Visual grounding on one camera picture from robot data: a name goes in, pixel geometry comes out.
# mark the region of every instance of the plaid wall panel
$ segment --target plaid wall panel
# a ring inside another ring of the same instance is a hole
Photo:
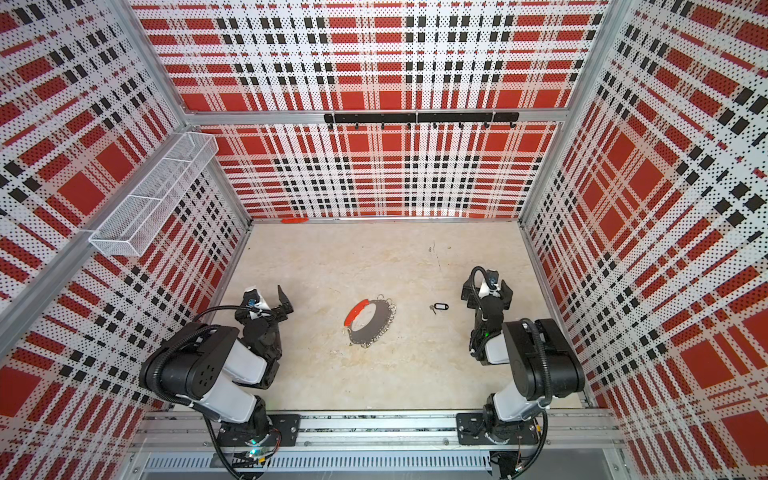
[[[608,0],[130,0],[191,111],[564,107]]]
[[[0,9],[0,310],[175,127],[107,7]]]
[[[109,479],[143,362],[206,308],[243,229],[204,172],[141,258],[94,255],[0,363],[0,477]]]
[[[556,123],[212,126],[254,218],[517,217]]]
[[[768,3],[638,2],[531,226],[647,478],[768,475]]]

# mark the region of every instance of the black mounting plate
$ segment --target black mounting plate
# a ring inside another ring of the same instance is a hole
[[[301,415],[269,415],[272,421],[272,427],[280,430],[280,446],[293,447],[296,445],[296,437],[299,435],[299,421]],[[248,434],[238,429],[230,429],[225,432],[219,431],[217,436],[219,445],[223,447],[245,447],[248,446]],[[277,441],[277,435],[269,435],[266,441],[260,445],[263,447],[274,447]]]
[[[505,445],[517,445],[518,443],[520,445],[538,444],[538,434],[535,431],[536,427],[532,419],[526,420],[525,422],[510,422],[510,426],[507,428],[515,429],[516,433],[510,438],[509,442],[505,443]],[[472,434],[465,433],[477,431],[479,431],[479,434],[476,437]],[[457,413],[456,432],[458,433],[459,445],[497,445],[485,436],[481,412]]]

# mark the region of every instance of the red object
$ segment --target red object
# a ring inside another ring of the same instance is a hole
[[[366,308],[366,306],[369,303],[370,302],[368,301],[368,299],[365,299],[362,302],[360,302],[357,305],[355,305],[355,308],[353,308],[349,312],[349,314],[347,314],[346,320],[344,320],[344,326],[347,327],[347,328],[351,327],[352,326],[352,322],[355,321],[355,318],[357,318],[357,316],[360,314],[360,312],[362,312],[362,309]]]

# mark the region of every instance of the white wire mesh basket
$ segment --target white wire mesh basket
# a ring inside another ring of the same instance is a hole
[[[91,235],[104,255],[140,257],[218,152],[210,134],[186,132]]]

